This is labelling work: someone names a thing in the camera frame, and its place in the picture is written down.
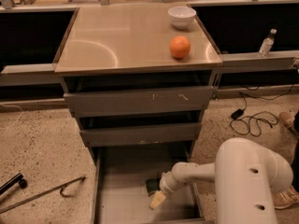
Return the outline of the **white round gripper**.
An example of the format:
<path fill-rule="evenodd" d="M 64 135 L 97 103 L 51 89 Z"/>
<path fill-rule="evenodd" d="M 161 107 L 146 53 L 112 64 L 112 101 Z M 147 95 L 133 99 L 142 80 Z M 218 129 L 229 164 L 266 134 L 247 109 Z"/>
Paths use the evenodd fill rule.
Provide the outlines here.
<path fill-rule="evenodd" d="M 162 204 L 166 199 L 165 195 L 172 195 L 182 187 L 182 176 L 172 171 L 162 173 L 159 187 L 160 190 L 153 194 L 149 204 L 151 209 L 155 209 Z"/>

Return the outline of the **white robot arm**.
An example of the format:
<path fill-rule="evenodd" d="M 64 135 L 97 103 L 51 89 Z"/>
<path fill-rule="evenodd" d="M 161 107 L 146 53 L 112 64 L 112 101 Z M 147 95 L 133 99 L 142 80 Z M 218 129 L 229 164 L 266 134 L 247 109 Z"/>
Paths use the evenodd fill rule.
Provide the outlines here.
<path fill-rule="evenodd" d="M 149 205 L 157 208 L 177 190 L 197 180 L 213 180 L 218 224 L 278 224 L 272 194 L 291 186 L 289 163 L 245 138 L 223 142 L 213 163 L 178 162 L 163 173 Z"/>

